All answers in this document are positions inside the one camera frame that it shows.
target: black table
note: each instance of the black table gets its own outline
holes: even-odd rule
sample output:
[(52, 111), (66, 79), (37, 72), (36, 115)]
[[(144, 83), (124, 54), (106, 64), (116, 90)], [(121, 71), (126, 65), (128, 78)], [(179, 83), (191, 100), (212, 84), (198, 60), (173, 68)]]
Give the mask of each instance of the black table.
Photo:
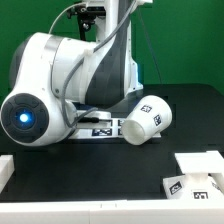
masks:
[[(165, 99), (173, 121), (161, 139), (141, 146), (103, 139), (29, 148), (0, 129), (0, 155), (12, 154), (16, 169), (0, 202), (163, 199), (163, 178), (181, 175), (174, 153), (224, 152), (224, 96), (214, 88), (148, 85), (144, 95)], [(123, 100), (112, 116), (126, 117), (139, 100)]]

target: cup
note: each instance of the cup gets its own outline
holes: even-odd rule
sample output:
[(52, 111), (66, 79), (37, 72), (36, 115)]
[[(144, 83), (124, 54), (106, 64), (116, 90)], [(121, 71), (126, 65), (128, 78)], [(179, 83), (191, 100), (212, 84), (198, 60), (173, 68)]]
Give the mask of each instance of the cup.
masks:
[(146, 96), (137, 104), (121, 126), (125, 140), (141, 145), (167, 128), (172, 121), (169, 105), (160, 97)]

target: cable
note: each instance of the cable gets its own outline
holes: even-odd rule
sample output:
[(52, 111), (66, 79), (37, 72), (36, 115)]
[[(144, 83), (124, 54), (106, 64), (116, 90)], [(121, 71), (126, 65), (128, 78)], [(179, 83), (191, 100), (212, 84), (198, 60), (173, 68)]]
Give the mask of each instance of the cable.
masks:
[[(122, 27), (122, 25), (124, 24), (124, 22), (128, 18), (129, 14), (131, 13), (131, 11), (132, 11), (134, 5), (136, 4), (136, 2), (137, 2), (136, 0), (134, 0), (132, 2), (130, 7), (128, 8), (127, 12), (125, 13), (124, 17), (119, 22), (118, 26), (115, 28), (115, 30), (102, 43), (100, 43), (99, 45), (97, 45), (94, 48), (94, 50), (93, 50), (94, 52), (96, 52), (99, 49), (101, 49), (105, 44), (107, 44), (116, 35), (116, 33), (119, 31), (119, 29)], [(72, 79), (73, 75), (78, 70), (78, 68), (83, 64), (83, 62), (84, 62), (84, 57), (82, 57), (78, 61), (78, 63), (72, 68), (72, 70), (69, 72), (68, 76), (65, 79), (63, 87), (62, 87), (62, 94), (61, 94), (62, 115), (63, 115), (64, 121), (66, 122), (66, 124), (67, 124), (67, 126), (69, 128), (74, 128), (77, 125), (78, 121), (81, 120), (84, 116), (86, 116), (87, 114), (97, 110), (97, 108), (94, 107), (94, 108), (86, 111), (85, 113), (81, 114), (78, 118), (76, 118), (72, 123), (70, 123), (70, 121), (69, 121), (69, 119), (67, 117), (66, 106), (65, 106), (65, 103), (66, 103), (66, 101), (65, 101), (66, 90), (67, 90), (68, 84), (69, 84), (70, 80)]]
[(141, 22), (142, 27), (143, 27), (143, 31), (144, 31), (144, 33), (145, 33), (145, 38), (146, 38), (146, 42), (147, 42), (147, 44), (148, 44), (149, 51), (151, 52), (151, 55), (152, 55), (154, 64), (155, 64), (155, 66), (156, 66), (156, 70), (157, 70), (157, 73), (158, 73), (158, 76), (159, 76), (160, 84), (162, 85), (163, 82), (162, 82), (162, 77), (161, 77), (161, 72), (160, 72), (160, 69), (159, 69), (159, 65), (158, 65), (158, 62), (157, 62), (157, 59), (156, 59), (156, 55), (155, 55), (155, 53), (154, 53), (154, 51), (153, 51), (152, 43), (151, 43), (151, 40), (150, 40), (150, 38), (149, 38), (149, 34), (148, 34), (148, 32), (147, 32), (147, 29), (146, 29), (144, 20), (143, 20), (143, 18), (142, 18), (142, 14), (141, 14), (140, 9), (138, 9), (137, 12), (138, 12), (138, 17), (139, 17), (140, 22)]
[(63, 15), (65, 12), (67, 12), (67, 10), (72, 9), (72, 8), (74, 8), (74, 7), (76, 7), (76, 6), (80, 6), (80, 5), (86, 5), (86, 3), (76, 3), (76, 4), (73, 4), (73, 5), (69, 6), (69, 7), (67, 7), (66, 9), (64, 9), (64, 10), (58, 15), (58, 17), (54, 20), (54, 22), (52, 23), (51, 28), (50, 28), (48, 34), (51, 34), (51, 33), (52, 33), (52, 31), (53, 31), (53, 29), (54, 29), (56, 23), (57, 23), (58, 20), (62, 17), (62, 15)]

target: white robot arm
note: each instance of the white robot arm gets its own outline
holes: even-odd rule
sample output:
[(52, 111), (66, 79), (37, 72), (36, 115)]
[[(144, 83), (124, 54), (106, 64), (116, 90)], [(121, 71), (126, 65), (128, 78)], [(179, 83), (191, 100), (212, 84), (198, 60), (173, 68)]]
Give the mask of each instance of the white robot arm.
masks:
[(152, 0), (83, 0), (74, 6), (81, 29), (96, 25), (95, 42), (31, 36), (15, 54), (14, 88), (1, 108), (9, 137), (27, 146), (61, 141), (79, 119), (72, 102), (108, 108), (142, 89), (131, 57), (129, 14), (145, 2)]

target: green backdrop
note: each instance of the green backdrop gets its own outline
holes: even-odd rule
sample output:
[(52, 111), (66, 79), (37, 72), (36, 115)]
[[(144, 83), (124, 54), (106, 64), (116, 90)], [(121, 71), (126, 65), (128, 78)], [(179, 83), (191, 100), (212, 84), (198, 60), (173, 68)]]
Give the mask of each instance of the green backdrop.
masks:
[[(48, 32), (55, 17), (73, 2), (0, 1), (0, 102), (10, 91), (8, 71), (15, 49), (31, 34)], [(204, 83), (224, 94), (224, 0), (154, 0), (139, 10), (163, 84)], [(132, 15), (132, 27), (139, 79), (160, 83), (139, 13)], [(76, 19), (64, 16), (55, 33), (78, 38)]]

